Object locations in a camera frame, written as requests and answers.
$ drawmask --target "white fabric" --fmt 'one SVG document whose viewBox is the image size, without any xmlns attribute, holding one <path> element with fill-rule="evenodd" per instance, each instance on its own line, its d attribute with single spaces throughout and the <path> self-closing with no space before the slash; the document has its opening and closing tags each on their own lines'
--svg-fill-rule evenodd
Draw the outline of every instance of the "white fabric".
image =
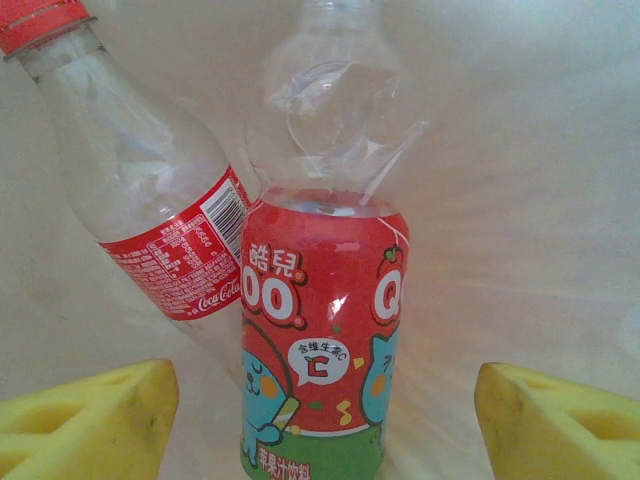
<svg viewBox="0 0 640 480">
<path fill-rule="evenodd" d="M 112 54 L 216 131 L 239 119 L 294 0 L 86 0 Z M 640 9 L 634 0 L 388 1 L 430 133 L 398 196 L 413 228 L 383 479 L 490 479 L 481 363 L 640 398 Z M 50 121 L 0 66 L 0 398 L 150 356 L 182 401 L 161 479 L 241 478 L 239 393 L 159 319 L 64 202 Z"/>
</svg>

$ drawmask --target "minute maid qoo bottle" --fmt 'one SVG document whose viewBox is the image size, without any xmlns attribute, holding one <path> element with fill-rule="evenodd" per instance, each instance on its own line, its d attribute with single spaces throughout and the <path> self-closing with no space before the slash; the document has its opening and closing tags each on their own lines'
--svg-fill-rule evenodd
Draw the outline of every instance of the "minute maid qoo bottle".
<svg viewBox="0 0 640 480">
<path fill-rule="evenodd" d="M 77 217 L 237 380 L 247 195 L 213 134 L 123 72 L 93 21 L 78 0 L 0 0 L 0 48 L 47 103 Z"/>
<path fill-rule="evenodd" d="M 242 242 L 243 436 L 254 480 L 372 480 L 384 458 L 424 134 L 371 0 L 307 0 L 247 120 L 261 184 Z"/>
</svg>

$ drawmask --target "barcode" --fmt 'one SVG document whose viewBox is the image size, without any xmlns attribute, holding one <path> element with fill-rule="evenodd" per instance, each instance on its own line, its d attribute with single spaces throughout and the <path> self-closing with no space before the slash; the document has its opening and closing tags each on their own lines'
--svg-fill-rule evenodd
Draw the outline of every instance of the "barcode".
<svg viewBox="0 0 640 480">
<path fill-rule="evenodd" d="M 200 208 L 218 232 L 227 248 L 240 261 L 242 243 L 242 222 L 247 207 L 230 180 L 222 184 L 218 191 L 204 202 Z"/>
</svg>

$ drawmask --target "orange dot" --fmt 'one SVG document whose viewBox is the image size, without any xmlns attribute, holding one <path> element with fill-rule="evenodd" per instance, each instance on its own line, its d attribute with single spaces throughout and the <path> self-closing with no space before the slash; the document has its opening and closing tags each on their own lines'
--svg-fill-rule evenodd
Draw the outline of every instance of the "orange dot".
<svg viewBox="0 0 640 480">
<path fill-rule="evenodd" d="M 380 374 L 378 378 L 375 379 L 373 385 L 371 385 L 371 396 L 379 397 L 384 392 L 384 388 L 387 386 L 387 377 L 383 374 Z"/>
<path fill-rule="evenodd" d="M 278 396 L 278 385 L 269 377 L 260 377 L 260 390 L 267 398 L 276 398 Z"/>
</svg>

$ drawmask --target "red bottle cap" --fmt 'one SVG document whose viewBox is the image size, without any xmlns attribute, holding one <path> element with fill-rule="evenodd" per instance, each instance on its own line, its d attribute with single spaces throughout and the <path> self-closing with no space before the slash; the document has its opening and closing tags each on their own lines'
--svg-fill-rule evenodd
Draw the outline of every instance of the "red bottle cap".
<svg viewBox="0 0 640 480">
<path fill-rule="evenodd" d="M 0 49 L 9 55 L 85 18 L 80 0 L 0 0 Z"/>
</svg>

